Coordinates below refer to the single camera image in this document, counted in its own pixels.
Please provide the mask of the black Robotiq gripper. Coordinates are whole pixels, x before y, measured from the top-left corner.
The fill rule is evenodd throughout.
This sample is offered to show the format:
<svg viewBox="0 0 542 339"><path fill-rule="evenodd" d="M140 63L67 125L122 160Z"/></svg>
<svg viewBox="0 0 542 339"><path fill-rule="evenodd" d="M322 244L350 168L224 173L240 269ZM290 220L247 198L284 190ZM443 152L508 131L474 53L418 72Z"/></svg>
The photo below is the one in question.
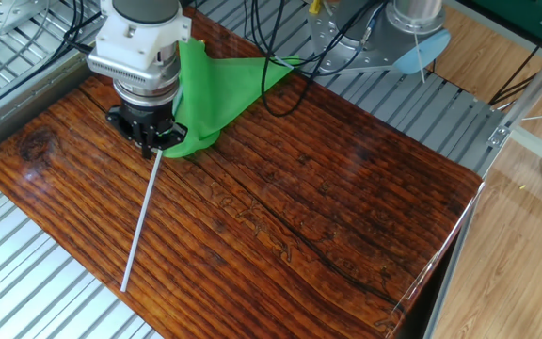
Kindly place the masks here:
<svg viewBox="0 0 542 339"><path fill-rule="evenodd" d="M134 142L141 149L143 158L152 156L153 127L161 133L155 139L156 147L180 144L184 142L188 132L186 126L174 123L171 103L140 106L123 102L121 106L112 106L106 119L125 139Z"/></svg>

